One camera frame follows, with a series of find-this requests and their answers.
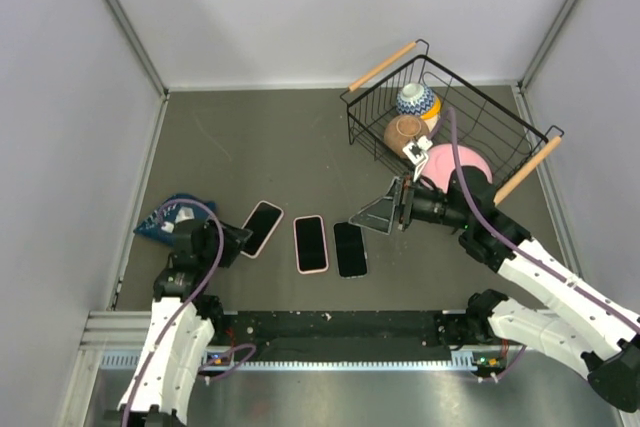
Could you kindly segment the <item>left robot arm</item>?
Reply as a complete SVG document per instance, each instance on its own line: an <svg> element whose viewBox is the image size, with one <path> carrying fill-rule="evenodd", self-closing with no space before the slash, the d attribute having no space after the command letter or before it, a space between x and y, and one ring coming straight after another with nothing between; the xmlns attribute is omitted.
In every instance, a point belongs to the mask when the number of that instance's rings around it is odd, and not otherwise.
<svg viewBox="0 0 640 427"><path fill-rule="evenodd" d="M206 295L213 271L230 266L252 231L215 219L185 220L172 232L165 268L153 284L151 319L134 375L106 426L185 426L209 344L226 334L217 297Z"/></svg>

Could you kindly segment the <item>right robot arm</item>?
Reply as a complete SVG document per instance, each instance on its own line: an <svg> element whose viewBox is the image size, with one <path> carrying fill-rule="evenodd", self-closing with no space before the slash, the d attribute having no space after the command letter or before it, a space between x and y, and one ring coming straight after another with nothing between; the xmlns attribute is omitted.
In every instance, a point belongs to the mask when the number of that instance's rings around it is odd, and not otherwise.
<svg viewBox="0 0 640 427"><path fill-rule="evenodd" d="M618 410L639 409L639 315L610 300L556 260L531 233L501 212L494 186L478 168L455 170L446 190L409 176L353 215L352 225L383 234L421 221L460 232L465 253L520 286L553 311L548 317L500 292L473 295L467 331L476 341L512 340L585 379Z"/></svg>

